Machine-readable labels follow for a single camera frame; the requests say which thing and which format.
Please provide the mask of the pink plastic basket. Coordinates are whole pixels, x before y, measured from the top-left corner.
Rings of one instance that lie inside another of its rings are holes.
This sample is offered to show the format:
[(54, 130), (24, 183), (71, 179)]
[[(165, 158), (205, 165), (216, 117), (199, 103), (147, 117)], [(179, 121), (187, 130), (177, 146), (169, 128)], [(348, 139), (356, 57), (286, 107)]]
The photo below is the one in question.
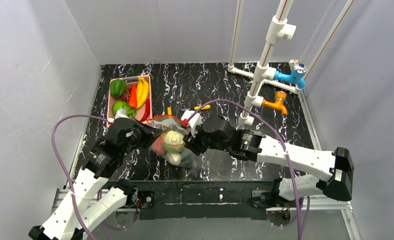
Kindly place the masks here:
[[(131, 89), (133, 84), (137, 84), (137, 87), (138, 87), (139, 78), (145, 78), (146, 81), (149, 83), (149, 86), (150, 86), (150, 91), (149, 91), (149, 96), (148, 96), (148, 99), (150, 99), (150, 103), (151, 103), (151, 111), (150, 111), (150, 115), (148, 117), (148, 119), (150, 119), (150, 118), (153, 117), (153, 113), (152, 113), (152, 91), (151, 91), (151, 78), (150, 78), (150, 76), (149, 75), (139, 75), (139, 76), (132, 76), (132, 77), (114, 78), (112, 80), (123, 79), (126, 82), (127, 88)], [(113, 104), (115, 102), (118, 102), (118, 101), (120, 101), (119, 98), (112, 97), (110, 95), (110, 86), (109, 86), (108, 102), (107, 102), (107, 113), (106, 113), (107, 118), (114, 117), (114, 115), (112, 113), (112, 106), (113, 106)], [(145, 112), (145, 103), (144, 103), (144, 105), (141, 108), (135, 109), (135, 110), (136, 110), (136, 113), (137, 113), (135, 119), (140, 120), (141, 117), (143, 116), (144, 112)]]

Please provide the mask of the pink peach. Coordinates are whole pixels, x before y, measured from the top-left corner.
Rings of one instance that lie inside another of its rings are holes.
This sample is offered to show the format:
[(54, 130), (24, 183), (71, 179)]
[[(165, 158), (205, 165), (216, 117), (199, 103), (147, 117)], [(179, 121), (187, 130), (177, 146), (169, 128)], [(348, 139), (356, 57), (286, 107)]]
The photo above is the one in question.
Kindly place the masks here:
[(162, 145), (162, 140), (158, 138), (152, 145), (151, 149), (153, 152), (155, 152), (158, 155), (163, 155), (165, 153), (165, 150)]

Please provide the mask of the clear zip top bag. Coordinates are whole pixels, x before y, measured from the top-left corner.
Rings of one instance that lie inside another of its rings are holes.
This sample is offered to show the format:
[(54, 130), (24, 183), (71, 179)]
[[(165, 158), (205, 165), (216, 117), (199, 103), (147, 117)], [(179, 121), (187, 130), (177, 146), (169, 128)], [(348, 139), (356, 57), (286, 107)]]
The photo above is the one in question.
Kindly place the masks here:
[(191, 151), (185, 148), (183, 138), (188, 131), (173, 115), (159, 115), (147, 120), (147, 125), (161, 129), (163, 133), (151, 145), (151, 150), (173, 166), (190, 169), (193, 164)]

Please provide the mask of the green cabbage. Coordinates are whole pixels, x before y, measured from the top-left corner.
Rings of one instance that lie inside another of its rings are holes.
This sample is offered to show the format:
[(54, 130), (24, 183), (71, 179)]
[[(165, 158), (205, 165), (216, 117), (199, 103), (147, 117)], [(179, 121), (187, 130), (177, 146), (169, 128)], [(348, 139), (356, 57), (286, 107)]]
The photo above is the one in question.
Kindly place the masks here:
[(181, 132), (169, 130), (162, 135), (162, 145), (166, 152), (180, 153), (184, 149), (184, 135)]

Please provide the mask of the white radish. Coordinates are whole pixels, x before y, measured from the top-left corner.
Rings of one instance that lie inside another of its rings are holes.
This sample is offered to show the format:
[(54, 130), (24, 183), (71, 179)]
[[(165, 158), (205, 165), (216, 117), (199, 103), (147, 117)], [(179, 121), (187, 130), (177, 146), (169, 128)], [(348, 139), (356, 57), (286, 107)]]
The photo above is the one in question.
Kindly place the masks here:
[(180, 166), (183, 159), (180, 152), (166, 152), (166, 158), (174, 166)]

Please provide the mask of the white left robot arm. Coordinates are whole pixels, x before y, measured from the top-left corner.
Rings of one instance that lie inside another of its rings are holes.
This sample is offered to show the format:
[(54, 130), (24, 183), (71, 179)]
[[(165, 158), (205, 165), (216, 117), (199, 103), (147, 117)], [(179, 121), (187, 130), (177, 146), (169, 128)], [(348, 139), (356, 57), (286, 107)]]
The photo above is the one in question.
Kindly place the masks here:
[(128, 199), (138, 202), (138, 189), (127, 179), (114, 183), (96, 203), (91, 201), (123, 164), (124, 157), (137, 148), (149, 148), (163, 130), (135, 119), (117, 118), (105, 135), (91, 148), (86, 163), (75, 180), (69, 180), (70, 191), (48, 220), (29, 232), (33, 240), (84, 240), (111, 213)]

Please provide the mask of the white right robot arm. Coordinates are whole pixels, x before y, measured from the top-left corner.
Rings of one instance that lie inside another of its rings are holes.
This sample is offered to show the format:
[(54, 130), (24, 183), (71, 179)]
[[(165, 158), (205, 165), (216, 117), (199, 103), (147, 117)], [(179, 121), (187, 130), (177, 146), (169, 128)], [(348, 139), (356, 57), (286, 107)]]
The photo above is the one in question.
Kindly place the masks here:
[(268, 201), (293, 201), (296, 196), (323, 194), (342, 202), (352, 200), (354, 164), (348, 149), (319, 151), (281, 142), (261, 132), (235, 129), (221, 116), (190, 123), (191, 131), (184, 138), (185, 148), (195, 155), (208, 149), (227, 152), (243, 161), (272, 163), (293, 168), (306, 174), (295, 179), (274, 181)]

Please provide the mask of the green leafy vegetable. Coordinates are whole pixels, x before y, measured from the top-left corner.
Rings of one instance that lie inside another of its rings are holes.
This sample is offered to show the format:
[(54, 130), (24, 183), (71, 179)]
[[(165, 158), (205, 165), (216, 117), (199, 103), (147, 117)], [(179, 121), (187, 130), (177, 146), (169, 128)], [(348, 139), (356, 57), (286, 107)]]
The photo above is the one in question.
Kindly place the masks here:
[(116, 115), (118, 111), (120, 111), (120, 114), (125, 115), (131, 119), (135, 118), (137, 114), (136, 110), (125, 101), (117, 101), (113, 104), (112, 106), (113, 115)]

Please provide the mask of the orange carrot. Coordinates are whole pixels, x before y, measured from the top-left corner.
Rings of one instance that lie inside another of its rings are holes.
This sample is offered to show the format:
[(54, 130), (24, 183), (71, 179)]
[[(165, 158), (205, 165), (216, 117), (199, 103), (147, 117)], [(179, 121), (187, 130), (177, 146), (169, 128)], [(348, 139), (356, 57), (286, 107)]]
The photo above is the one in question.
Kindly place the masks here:
[(129, 92), (129, 101), (128, 101), (130, 107), (133, 109), (137, 108), (137, 84), (133, 84), (132, 88), (130, 89)]

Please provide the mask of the red chili pepper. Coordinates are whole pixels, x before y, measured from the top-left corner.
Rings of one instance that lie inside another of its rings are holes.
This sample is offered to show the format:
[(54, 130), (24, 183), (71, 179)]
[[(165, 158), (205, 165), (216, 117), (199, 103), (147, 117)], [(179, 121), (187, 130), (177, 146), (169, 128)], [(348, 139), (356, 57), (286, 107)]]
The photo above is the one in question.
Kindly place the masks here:
[(143, 114), (143, 116), (140, 119), (140, 122), (144, 122), (148, 119), (149, 115), (150, 115), (150, 111), (151, 111), (151, 103), (150, 103), (150, 99), (146, 99), (145, 102), (145, 112)]

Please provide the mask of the dark red grapes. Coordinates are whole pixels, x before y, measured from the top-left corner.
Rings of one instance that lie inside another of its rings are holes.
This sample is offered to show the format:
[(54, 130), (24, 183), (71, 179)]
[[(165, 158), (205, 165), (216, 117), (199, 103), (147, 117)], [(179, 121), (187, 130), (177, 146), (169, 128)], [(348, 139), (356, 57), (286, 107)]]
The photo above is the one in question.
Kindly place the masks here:
[(129, 88), (125, 89), (124, 93), (119, 97), (120, 101), (127, 103), (129, 102), (129, 97), (130, 97), (129, 90), (130, 90)]

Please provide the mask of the yellow banana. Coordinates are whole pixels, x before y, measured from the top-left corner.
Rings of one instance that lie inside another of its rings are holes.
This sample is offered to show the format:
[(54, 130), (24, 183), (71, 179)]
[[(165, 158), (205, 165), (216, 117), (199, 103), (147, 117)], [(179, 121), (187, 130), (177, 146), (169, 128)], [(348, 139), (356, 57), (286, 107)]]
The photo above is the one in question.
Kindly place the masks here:
[(137, 87), (137, 107), (136, 109), (141, 108), (146, 102), (149, 96), (150, 86), (144, 77), (139, 78), (138, 87)]

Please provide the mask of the green bell pepper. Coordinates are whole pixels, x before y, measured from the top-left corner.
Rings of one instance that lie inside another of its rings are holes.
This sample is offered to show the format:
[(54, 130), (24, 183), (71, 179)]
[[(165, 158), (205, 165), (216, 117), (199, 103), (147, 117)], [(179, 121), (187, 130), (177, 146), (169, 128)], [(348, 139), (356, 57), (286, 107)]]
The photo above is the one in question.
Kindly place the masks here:
[(123, 79), (114, 79), (110, 82), (110, 95), (114, 98), (120, 98), (127, 90), (126, 82)]

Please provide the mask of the blue plastic faucet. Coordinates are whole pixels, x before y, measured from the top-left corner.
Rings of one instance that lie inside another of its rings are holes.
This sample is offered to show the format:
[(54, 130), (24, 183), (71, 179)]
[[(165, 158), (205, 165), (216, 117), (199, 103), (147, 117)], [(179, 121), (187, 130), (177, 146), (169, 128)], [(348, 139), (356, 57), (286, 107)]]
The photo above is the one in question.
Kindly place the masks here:
[(277, 71), (275, 73), (274, 79), (284, 82), (289, 82), (296, 85), (300, 90), (305, 88), (304, 76), (307, 72), (307, 66), (304, 63), (296, 63), (291, 69), (291, 74), (284, 74)]

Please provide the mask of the white pvc pipe frame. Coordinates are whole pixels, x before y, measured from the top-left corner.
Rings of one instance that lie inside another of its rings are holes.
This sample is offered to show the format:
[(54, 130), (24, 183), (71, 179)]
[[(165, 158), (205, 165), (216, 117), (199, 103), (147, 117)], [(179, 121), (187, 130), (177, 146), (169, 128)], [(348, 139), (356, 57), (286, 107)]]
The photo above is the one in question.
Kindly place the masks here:
[[(263, 85), (268, 84), (274, 87), (279, 87), (280, 89), (289, 91), (293, 94), (299, 94), (303, 90), (303, 89), (298, 89), (296, 85), (292, 83), (288, 83), (281, 80), (275, 80), (274, 76), (277, 70), (275, 70), (272, 67), (269, 67), (268, 65), (277, 43), (279, 41), (291, 41), (295, 34), (296, 26), (289, 24), (287, 19), (292, 4), (293, 2), (291, 0), (280, 1), (276, 14), (272, 17), (270, 26), (268, 28), (266, 39), (265, 39), (265, 46), (261, 54), (260, 60), (256, 63), (256, 68), (254, 73), (250, 73), (248, 71), (238, 69), (234, 65), (235, 52), (237, 46), (236, 41), (239, 36), (241, 15), (244, 5), (244, 2), (242, 0), (239, 0), (237, 2), (236, 19), (234, 23), (234, 34), (232, 38), (230, 61), (227, 70), (232, 74), (238, 74), (244, 77), (251, 78), (253, 80), (253, 83), (244, 101), (245, 109), (239, 116), (239, 121), (238, 121), (239, 128), (243, 128), (245, 125), (251, 126), (253, 124), (254, 118), (249, 115), (249, 111), (253, 107), (262, 107), (261, 104), (264, 99), (261, 96), (259, 96), (259, 92), (260, 92), (260, 88)], [(346, 1), (342, 10), (337, 15), (335, 22), (332, 24), (328, 34), (323, 39), (321, 45), (317, 48), (316, 54), (313, 56), (309, 64), (306, 64), (307, 72), (304, 76), (304, 80), (314, 68), (315, 63), (321, 57), (322, 52), (326, 49), (328, 43), (334, 37), (335, 32), (340, 28), (341, 22), (345, 20), (346, 14), (348, 13), (349, 10), (351, 10), (353, 5), (354, 5), (354, 1), (351, 0)], [(306, 58), (307, 53), (311, 47), (311, 42), (314, 41), (315, 39), (317, 39), (317, 36), (313, 34), (308, 44), (306, 45), (301, 57), (299, 59), (291, 60), (291, 63), (293, 65), (297, 63), (303, 63), (302, 61)]]

